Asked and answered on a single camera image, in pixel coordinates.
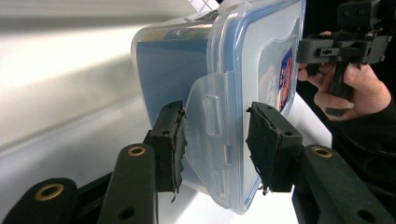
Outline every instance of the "container label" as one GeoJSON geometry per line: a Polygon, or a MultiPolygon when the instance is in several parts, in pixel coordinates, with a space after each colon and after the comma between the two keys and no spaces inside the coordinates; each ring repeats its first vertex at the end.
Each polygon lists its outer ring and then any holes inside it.
{"type": "Polygon", "coordinates": [[[279,111],[282,111],[289,98],[291,66],[292,66],[291,48],[283,57],[280,66],[281,67],[279,74],[279,89],[278,89],[277,99],[279,102],[279,111]]]}

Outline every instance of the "plastic food container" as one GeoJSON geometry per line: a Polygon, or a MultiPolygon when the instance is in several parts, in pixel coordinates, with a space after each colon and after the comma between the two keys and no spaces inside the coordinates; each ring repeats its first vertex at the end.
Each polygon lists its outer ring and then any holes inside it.
{"type": "Polygon", "coordinates": [[[246,1],[134,37],[133,63],[151,124],[163,105],[183,101],[188,163],[213,200],[236,214],[248,210],[261,183],[245,143],[246,110],[258,101],[288,115],[303,17],[304,1],[246,1]]]}

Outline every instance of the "person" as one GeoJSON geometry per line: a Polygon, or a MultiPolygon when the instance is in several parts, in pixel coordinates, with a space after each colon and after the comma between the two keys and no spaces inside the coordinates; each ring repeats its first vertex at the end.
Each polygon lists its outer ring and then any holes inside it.
{"type": "MultiPolygon", "coordinates": [[[[336,30],[336,7],[345,1],[307,1],[304,36],[336,30]]],[[[385,32],[395,20],[381,21],[385,32]]],[[[352,87],[348,99],[329,94],[335,64],[319,67],[308,76],[300,64],[297,92],[332,133],[337,150],[378,200],[396,217],[396,44],[389,43],[386,60],[373,65],[350,64],[344,81],[352,87]],[[325,108],[345,109],[342,117],[325,113],[325,108]]]]}

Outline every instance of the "hand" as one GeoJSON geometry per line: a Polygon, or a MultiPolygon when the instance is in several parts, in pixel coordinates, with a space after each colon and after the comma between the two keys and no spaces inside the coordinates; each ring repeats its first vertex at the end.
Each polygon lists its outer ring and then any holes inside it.
{"type": "Polygon", "coordinates": [[[330,120],[348,120],[371,115],[385,109],[391,95],[385,84],[380,81],[370,65],[349,64],[344,73],[344,82],[352,87],[353,92],[349,99],[339,98],[329,94],[334,75],[335,63],[326,63],[319,67],[318,74],[309,77],[306,73],[306,64],[300,64],[301,71],[298,79],[309,81],[318,88],[314,101],[323,112],[326,107],[345,109],[342,117],[326,114],[330,120]]]}

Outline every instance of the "container lid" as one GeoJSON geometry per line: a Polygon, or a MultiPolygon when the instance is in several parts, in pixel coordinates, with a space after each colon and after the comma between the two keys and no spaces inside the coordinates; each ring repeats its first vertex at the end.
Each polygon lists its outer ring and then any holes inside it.
{"type": "Polygon", "coordinates": [[[187,102],[186,158],[214,201],[237,214],[248,210],[261,182],[245,143],[245,111],[260,101],[289,113],[303,13],[298,0],[236,3],[208,36],[208,75],[194,82],[187,102]]]}

